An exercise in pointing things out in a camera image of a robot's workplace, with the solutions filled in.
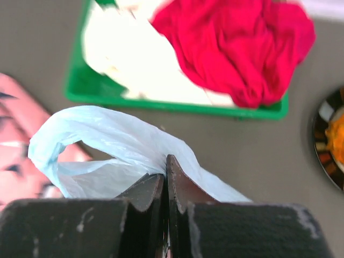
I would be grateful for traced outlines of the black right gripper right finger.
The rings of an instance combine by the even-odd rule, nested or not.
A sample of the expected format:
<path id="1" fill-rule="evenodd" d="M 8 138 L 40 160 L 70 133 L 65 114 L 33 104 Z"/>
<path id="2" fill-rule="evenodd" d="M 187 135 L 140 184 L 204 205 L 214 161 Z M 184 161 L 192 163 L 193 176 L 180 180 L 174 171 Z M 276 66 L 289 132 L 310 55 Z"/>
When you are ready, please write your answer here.
<path id="1" fill-rule="evenodd" d="M 332 257 L 320 225 L 298 204 L 222 203 L 167 157 L 171 257 Z"/>

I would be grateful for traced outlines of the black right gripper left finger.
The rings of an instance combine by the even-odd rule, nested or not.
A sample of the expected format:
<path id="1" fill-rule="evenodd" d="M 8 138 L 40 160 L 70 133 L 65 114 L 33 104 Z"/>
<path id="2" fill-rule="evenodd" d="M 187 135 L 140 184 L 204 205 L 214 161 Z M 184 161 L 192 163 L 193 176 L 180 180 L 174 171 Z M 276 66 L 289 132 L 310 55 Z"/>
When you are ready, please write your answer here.
<path id="1" fill-rule="evenodd" d="M 164 176 L 113 199 L 20 199 L 1 212 L 1 257 L 161 257 Z"/>

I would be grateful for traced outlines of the light blue cartoon plastic bag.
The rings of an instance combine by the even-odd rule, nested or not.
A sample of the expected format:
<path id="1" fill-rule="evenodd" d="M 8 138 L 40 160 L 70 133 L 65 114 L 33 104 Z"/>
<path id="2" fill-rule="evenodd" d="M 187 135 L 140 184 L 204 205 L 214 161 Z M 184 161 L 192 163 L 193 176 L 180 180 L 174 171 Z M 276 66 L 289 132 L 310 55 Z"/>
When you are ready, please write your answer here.
<path id="1" fill-rule="evenodd" d="M 73 143 L 110 156 L 108 160 L 60 162 Z M 77 106 L 52 115 L 31 138 L 28 157 L 67 198 L 113 198 L 142 176 L 166 174 L 168 155 L 197 186 L 220 202 L 247 198 L 203 169 L 192 149 L 137 117 L 97 106 Z"/>

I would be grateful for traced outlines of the green plastic tray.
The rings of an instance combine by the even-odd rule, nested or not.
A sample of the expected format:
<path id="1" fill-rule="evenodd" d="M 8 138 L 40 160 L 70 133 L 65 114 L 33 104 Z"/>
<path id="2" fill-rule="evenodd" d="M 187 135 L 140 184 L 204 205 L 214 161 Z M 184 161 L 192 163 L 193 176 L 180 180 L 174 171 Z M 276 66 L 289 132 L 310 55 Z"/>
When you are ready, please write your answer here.
<path id="1" fill-rule="evenodd" d="M 107 76 L 97 74 L 82 58 L 81 32 L 87 20 L 90 6 L 90 1 L 83 1 L 73 51 L 70 55 L 69 71 L 66 73 L 65 97 L 70 101 L 100 105 L 103 107 L 116 106 L 131 109 L 199 113 L 212 116 L 239 117 L 243 119 L 280 120 L 287 115 L 289 111 L 288 94 L 285 94 L 281 101 L 270 106 L 261 106 L 258 109 L 164 103 L 122 98 L 120 94 L 124 92 L 124 87 Z"/>

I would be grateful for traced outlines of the pink patterned cloth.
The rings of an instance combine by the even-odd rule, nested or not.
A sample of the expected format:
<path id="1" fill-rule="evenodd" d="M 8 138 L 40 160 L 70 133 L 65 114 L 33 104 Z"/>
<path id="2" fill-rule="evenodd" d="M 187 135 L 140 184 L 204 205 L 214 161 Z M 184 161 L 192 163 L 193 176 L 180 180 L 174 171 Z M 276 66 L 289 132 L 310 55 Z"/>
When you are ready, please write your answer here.
<path id="1" fill-rule="evenodd" d="M 1 208 L 25 198 L 61 198 L 62 193 L 27 157 L 31 137 L 49 118 L 12 77 L 1 74 Z"/>

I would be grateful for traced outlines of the plastic pineapple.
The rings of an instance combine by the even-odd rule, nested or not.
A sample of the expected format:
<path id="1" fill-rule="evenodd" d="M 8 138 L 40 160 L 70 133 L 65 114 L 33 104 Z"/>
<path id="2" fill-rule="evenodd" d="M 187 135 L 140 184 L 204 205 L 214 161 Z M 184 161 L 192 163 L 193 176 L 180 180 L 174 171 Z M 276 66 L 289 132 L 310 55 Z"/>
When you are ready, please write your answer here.
<path id="1" fill-rule="evenodd" d="M 343 164 L 343 115 L 336 121 L 330 122 L 325 135 L 327 136 L 327 150 Z"/>

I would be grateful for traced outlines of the black patterned plate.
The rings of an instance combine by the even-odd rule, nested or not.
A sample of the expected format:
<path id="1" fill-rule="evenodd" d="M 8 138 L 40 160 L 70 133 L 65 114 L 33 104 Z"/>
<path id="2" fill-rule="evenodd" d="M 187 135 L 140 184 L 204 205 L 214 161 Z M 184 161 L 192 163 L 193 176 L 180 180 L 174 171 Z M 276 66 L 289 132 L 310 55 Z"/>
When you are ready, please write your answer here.
<path id="1" fill-rule="evenodd" d="M 343 164 L 327 150 L 325 130 L 343 115 L 343 87 L 334 90 L 319 105 L 312 122 L 312 141 L 317 159 L 328 178 L 343 191 Z"/>

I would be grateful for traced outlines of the red crumpled cloth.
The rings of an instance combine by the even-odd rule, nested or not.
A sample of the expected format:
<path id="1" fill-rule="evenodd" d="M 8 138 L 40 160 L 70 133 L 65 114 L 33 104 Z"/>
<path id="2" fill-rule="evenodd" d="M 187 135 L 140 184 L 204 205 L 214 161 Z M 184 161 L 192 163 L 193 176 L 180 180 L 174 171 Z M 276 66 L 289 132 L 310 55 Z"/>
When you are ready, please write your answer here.
<path id="1" fill-rule="evenodd" d="M 280 101 L 316 39 L 300 5 L 275 1 L 173 1 L 152 25 L 193 83 L 241 108 Z"/>

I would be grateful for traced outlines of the white cloth in tray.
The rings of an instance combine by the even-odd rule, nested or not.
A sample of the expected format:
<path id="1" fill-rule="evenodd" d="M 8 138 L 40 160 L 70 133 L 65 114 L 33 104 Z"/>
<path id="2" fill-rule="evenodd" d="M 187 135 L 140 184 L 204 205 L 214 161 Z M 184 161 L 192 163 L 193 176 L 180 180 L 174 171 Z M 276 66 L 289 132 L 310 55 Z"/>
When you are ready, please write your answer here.
<path id="1" fill-rule="evenodd" d="M 180 69 L 172 45 L 150 24 L 168 3 L 91 1 L 81 34 L 84 61 L 124 86 L 124 99 L 234 106 L 230 95 L 191 82 Z"/>

